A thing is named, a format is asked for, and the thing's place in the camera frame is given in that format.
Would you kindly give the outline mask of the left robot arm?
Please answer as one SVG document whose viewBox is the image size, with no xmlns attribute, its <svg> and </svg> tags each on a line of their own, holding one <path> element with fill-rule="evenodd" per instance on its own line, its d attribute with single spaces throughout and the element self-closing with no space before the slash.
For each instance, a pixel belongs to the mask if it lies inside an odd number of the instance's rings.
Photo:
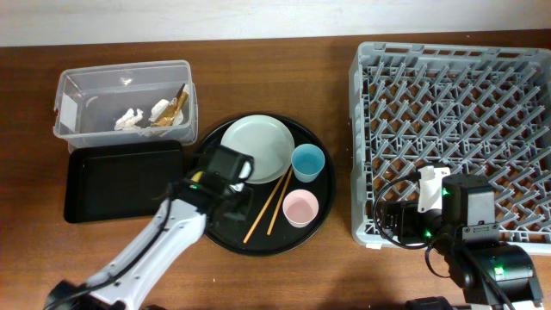
<svg viewBox="0 0 551 310">
<path fill-rule="evenodd" d="M 205 166 L 167 186 L 151 222 L 110 263 L 76 286 L 59 282 L 46 309 L 138 309 L 173 262 L 217 218 L 244 220 L 255 171 L 250 155 L 217 146 Z"/>
</svg>

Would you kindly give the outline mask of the pink plastic cup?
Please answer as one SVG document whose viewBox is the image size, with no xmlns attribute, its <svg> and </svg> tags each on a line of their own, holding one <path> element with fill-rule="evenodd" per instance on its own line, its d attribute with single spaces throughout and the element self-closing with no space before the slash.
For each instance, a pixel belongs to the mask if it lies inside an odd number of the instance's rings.
<svg viewBox="0 0 551 310">
<path fill-rule="evenodd" d="M 291 226 L 302 228 L 311 223 L 317 216 L 319 202 L 310 191 L 297 189 L 285 196 L 282 211 Z"/>
</svg>

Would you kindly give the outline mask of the yellow bowl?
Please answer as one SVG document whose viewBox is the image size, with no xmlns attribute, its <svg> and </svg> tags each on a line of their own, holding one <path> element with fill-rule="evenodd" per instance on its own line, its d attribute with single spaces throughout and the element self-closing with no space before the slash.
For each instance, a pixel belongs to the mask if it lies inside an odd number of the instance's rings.
<svg viewBox="0 0 551 310">
<path fill-rule="evenodd" d="M 201 179 L 201 176 L 202 176 L 203 172 L 202 171 L 198 171 L 196 172 L 191 178 L 190 180 L 193 182 L 193 183 L 198 183 Z"/>
</svg>

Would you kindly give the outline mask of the blue plastic cup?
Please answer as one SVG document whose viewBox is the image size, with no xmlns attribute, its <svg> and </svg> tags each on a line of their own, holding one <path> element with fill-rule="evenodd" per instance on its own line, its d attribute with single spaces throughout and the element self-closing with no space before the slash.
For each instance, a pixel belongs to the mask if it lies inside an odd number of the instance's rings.
<svg viewBox="0 0 551 310">
<path fill-rule="evenodd" d="M 311 183 L 325 167 L 324 152 L 314 144 L 299 145 L 292 153 L 291 165 L 299 181 Z"/>
</svg>

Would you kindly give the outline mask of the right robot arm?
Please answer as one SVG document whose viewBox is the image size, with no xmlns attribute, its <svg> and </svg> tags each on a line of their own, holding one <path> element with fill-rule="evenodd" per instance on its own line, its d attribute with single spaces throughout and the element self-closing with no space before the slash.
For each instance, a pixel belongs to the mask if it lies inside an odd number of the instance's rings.
<svg viewBox="0 0 551 310">
<path fill-rule="evenodd" d="M 541 309 L 543 292 L 529 254 L 499 238 L 494 191 L 483 176 L 425 164 L 375 196 L 380 235 L 406 250 L 435 251 L 472 309 Z"/>
</svg>

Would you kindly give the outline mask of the small white tissue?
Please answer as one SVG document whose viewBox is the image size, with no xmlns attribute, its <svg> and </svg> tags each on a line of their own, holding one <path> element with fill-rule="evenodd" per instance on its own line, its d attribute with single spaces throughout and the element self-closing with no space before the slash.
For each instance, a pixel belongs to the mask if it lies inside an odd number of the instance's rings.
<svg viewBox="0 0 551 310">
<path fill-rule="evenodd" d="M 139 108 L 129 109 L 121 118 L 115 122 L 115 131 L 138 130 L 138 123 L 143 119 L 143 111 Z"/>
</svg>

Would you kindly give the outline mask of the wooden chopstick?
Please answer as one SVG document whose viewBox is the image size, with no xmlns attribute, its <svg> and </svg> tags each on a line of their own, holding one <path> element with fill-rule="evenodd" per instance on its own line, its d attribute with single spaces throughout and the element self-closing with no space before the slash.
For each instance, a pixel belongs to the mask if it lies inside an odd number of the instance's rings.
<svg viewBox="0 0 551 310">
<path fill-rule="evenodd" d="M 272 192 L 270 193 L 270 195 L 268 196 L 266 202 L 263 204 L 263 207 L 261 208 L 260 212 L 258 213 L 256 219 L 253 221 L 249 231 L 247 232 L 247 234 L 245 235 L 244 239 L 243 239 L 243 243 L 246 244 L 251 235 L 253 234 L 253 232 L 255 231 L 259 221 L 262 219 L 264 213 L 266 212 L 268 206 L 270 205 L 271 201 L 273 200 L 277 190 L 279 189 L 279 187 L 281 186 L 282 184 L 282 181 L 284 179 L 284 177 L 287 175 L 288 173 L 285 172 L 279 179 L 279 181 L 277 182 L 276 186 L 273 188 Z"/>
<path fill-rule="evenodd" d="M 283 185 L 283 188 L 282 188 L 282 192 L 280 193 L 280 196 L 279 196 L 279 199 L 278 199 L 278 202 L 275 206 L 275 211 L 274 213 L 272 214 L 272 218 L 271 218 L 271 221 L 270 221 L 270 224 L 269 224 L 269 228 L 267 230 L 267 235 L 271 235 L 272 231 L 273 231 L 273 227 L 275 225 L 275 222 L 276 222 L 276 219 L 277 219 L 277 216 L 279 214 L 279 211 L 280 211 L 280 208 L 281 208 L 281 205 L 282 205 L 282 202 L 283 202 L 283 199 L 284 199 L 284 196 L 286 194 L 286 191 L 288 189 L 288 185 L 290 183 L 290 180 L 291 180 L 291 177 L 293 175 L 293 168 L 289 168 L 288 170 L 288 174 L 286 176 L 286 179 L 285 179 L 285 183 Z"/>
</svg>

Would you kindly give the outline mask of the grey round plate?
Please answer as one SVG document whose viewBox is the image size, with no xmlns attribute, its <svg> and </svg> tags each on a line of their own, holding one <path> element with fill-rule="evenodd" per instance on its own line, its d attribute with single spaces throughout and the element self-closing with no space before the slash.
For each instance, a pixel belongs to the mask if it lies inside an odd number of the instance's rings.
<svg viewBox="0 0 551 310">
<path fill-rule="evenodd" d="M 290 130 L 275 117 L 249 115 L 235 121 L 223 134 L 222 146 L 254 158 L 251 184 L 272 182 L 288 171 L 295 149 Z"/>
</svg>

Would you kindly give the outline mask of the gold foil wrapper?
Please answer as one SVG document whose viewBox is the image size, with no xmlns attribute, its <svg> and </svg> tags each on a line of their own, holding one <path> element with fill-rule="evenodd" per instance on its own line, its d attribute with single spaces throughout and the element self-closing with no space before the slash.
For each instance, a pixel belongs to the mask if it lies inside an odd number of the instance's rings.
<svg viewBox="0 0 551 310">
<path fill-rule="evenodd" d="M 189 84 L 184 84 L 170 101 L 162 99 L 153 108 L 149 121 L 153 127 L 175 126 L 183 120 L 183 107 L 189 99 Z"/>
</svg>

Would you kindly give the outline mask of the white napkin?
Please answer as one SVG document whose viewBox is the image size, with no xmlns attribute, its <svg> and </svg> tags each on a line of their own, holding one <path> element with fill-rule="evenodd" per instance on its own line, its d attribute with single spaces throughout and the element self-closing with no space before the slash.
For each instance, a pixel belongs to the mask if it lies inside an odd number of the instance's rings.
<svg viewBox="0 0 551 310">
<path fill-rule="evenodd" d="M 153 127 L 177 126 L 183 122 L 182 106 L 176 99 L 161 99 L 153 108 L 149 121 Z"/>
</svg>

